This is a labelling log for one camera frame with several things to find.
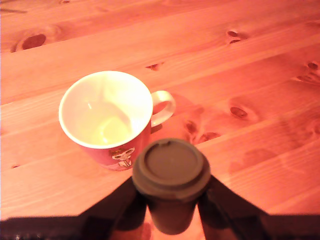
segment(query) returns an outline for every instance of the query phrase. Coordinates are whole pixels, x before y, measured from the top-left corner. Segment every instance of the mug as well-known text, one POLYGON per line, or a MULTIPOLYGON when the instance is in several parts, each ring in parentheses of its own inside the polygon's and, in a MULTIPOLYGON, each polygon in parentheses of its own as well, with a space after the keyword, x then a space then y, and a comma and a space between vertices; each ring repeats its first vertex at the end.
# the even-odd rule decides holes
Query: mug
POLYGON ((58 117, 64 133, 102 167, 123 171, 148 145, 151 128, 169 119, 175 109, 169 92, 150 93, 128 73, 100 71, 65 92, 58 117), (167 102, 165 108, 153 114, 153 107, 162 102, 167 102))

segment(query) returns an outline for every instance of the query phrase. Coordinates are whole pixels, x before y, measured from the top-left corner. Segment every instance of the wooden table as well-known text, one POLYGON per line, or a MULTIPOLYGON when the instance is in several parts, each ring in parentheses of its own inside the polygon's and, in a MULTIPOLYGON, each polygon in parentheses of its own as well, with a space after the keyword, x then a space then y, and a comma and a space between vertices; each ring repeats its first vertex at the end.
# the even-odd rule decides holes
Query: wooden table
MULTIPOLYGON (((151 141, 193 143, 270 214, 320 214, 319 63, 318 0, 4 0, 1 218, 77 215, 132 174, 98 166, 58 122, 66 89, 104 70, 174 96, 151 141)), ((197 211, 176 236, 145 222, 141 239, 204 239, 197 211)))

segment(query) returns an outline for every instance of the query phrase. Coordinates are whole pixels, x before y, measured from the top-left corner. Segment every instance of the travel mug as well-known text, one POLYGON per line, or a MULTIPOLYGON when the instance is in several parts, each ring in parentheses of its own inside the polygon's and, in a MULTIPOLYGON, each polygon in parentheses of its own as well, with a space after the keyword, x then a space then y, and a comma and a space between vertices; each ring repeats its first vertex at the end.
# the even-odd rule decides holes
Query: travel mug
POLYGON ((211 177, 204 155, 190 143, 165 138, 148 145, 133 166, 132 180, 146 198, 154 225, 164 234, 184 232, 211 177))

